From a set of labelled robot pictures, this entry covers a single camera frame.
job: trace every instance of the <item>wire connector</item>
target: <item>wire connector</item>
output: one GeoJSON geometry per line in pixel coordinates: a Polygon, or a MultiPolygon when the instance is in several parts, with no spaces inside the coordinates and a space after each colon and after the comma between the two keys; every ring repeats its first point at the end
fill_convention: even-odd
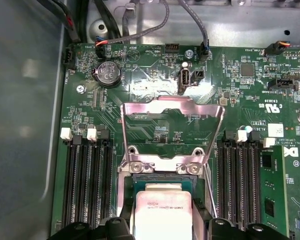
{"type": "Polygon", "coordinates": [[[98,57],[98,59],[106,59],[105,45],[104,44],[97,45],[98,43],[102,43],[102,42],[104,41],[100,41],[99,36],[95,38],[95,54],[98,57]]]}
{"type": "Polygon", "coordinates": [[[209,41],[207,46],[205,46],[204,42],[200,44],[199,51],[198,51],[198,59],[200,62],[207,61],[209,57],[209,41]]]}
{"type": "Polygon", "coordinates": [[[289,41],[276,41],[275,43],[271,43],[267,48],[264,49],[264,56],[278,56],[282,54],[289,46],[289,41]]]}
{"type": "Polygon", "coordinates": [[[76,70],[76,53],[73,46],[65,48],[63,65],[70,70],[76,70]]]}

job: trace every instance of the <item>motherboard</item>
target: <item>motherboard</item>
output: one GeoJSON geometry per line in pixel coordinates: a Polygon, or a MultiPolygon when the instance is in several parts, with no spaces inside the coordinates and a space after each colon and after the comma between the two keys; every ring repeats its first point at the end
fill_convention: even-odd
{"type": "MultiPolygon", "coordinates": [[[[78,221],[95,228],[117,215],[117,167],[125,155],[121,105],[188,96],[225,109],[208,160],[218,217],[240,229],[262,223],[300,240],[299,49],[266,57],[262,48],[211,47],[206,61],[198,46],[107,44],[103,50],[102,60],[94,44],[66,50],[52,234],[78,221]]],[[[126,126],[129,144],[162,158],[206,150],[215,133],[213,119],[168,107],[129,116],[126,126]]],[[[204,202],[202,179],[195,180],[195,193],[193,177],[180,179],[204,202]]],[[[145,179],[126,182],[136,189],[145,179]]]]}

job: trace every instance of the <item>red wire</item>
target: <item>red wire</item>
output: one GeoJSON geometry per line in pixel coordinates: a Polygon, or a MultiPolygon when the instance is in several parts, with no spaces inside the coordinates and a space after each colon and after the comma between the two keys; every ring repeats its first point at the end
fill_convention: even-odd
{"type": "Polygon", "coordinates": [[[107,43],[108,43],[108,40],[103,40],[103,41],[98,42],[95,46],[99,46],[101,44],[107,44],[107,43]]]}
{"type": "Polygon", "coordinates": [[[71,27],[73,27],[73,26],[74,26],[74,23],[72,22],[72,19],[71,19],[70,17],[68,17],[68,16],[66,17],[66,19],[67,19],[69,25],[70,25],[71,27]]]}

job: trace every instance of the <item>black cable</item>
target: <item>black cable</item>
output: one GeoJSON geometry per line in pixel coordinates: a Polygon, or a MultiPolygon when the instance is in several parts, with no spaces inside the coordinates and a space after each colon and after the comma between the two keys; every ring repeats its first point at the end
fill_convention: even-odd
{"type": "Polygon", "coordinates": [[[110,13],[109,9],[106,7],[103,0],[94,0],[95,6],[98,9],[101,18],[104,22],[106,29],[108,30],[109,39],[119,39],[121,34],[116,23],[116,20],[110,13]]]}
{"type": "Polygon", "coordinates": [[[80,0],[78,1],[78,32],[81,38],[82,43],[88,42],[87,36],[87,16],[88,16],[88,9],[89,9],[89,0],[80,0]]]}
{"type": "Polygon", "coordinates": [[[61,20],[64,27],[67,29],[72,42],[80,42],[72,14],[64,3],[58,0],[37,0],[37,2],[61,20]]]}
{"type": "MultiPolygon", "coordinates": [[[[131,4],[137,4],[139,3],[139,0],[130,0],[131,4]]],[[[122,16],[122,36],[128,37],[130,35],[129,33],[129,18],[131,17],[131,11],[129,9],[125,9],[123,16],[122,16]]],[[[123,42],[124,44],[130,44],[130,40],[126,40],[123,42]]]]}

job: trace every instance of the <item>mounting hole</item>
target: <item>mounting hole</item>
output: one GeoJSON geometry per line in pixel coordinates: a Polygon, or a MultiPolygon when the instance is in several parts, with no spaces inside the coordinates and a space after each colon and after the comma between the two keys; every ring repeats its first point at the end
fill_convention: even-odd
{"type": "Polygon", "coordinates": [[[98,26],[98,29],[99,29],[99,30],[103,30],[103,29],[105,29],[105,25],[103,25],[103,24],[100,24],[100,25],[98,26]]]}
{"type": "Polygon", "coordinates": [[[82,229],[85,229],[86,227],[83,226],[82,224],[78,224],[74,227],[75,230],[82,230],[82,229]]]}
{"type": "Polygon", "coordinates": [[[112,222],[113,224],[119,224],[119,223],[121,223],[121,219],[116,218],[116,219],[113,219],[111,222],[112,222]]]}
{"type": "Polygon", "coordinates": [[[200,155],[202,155],[202,151],[201,151],[201,150],[197,150],[197,151],[195,151],[195,155],[196,155],[196,156],[200,156],[200,155]]]}

